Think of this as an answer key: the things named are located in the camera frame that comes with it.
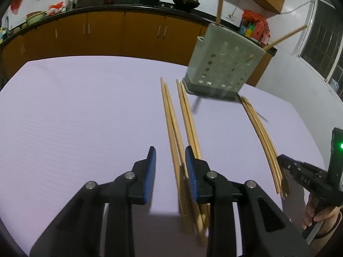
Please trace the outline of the person right hand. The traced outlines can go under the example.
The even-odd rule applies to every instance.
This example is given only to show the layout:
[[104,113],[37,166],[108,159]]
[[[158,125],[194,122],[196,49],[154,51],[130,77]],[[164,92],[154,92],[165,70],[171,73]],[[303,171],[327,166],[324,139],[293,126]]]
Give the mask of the person right hand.
[[340,213],[340,207],[329,206],[316,214],[314,199],[316,199],[316,197],[313,194],[310,194],[301,226],[305,230],[307,227],[312,226],[313,222],[323,222],[318,234],[324,234],[334,227]]

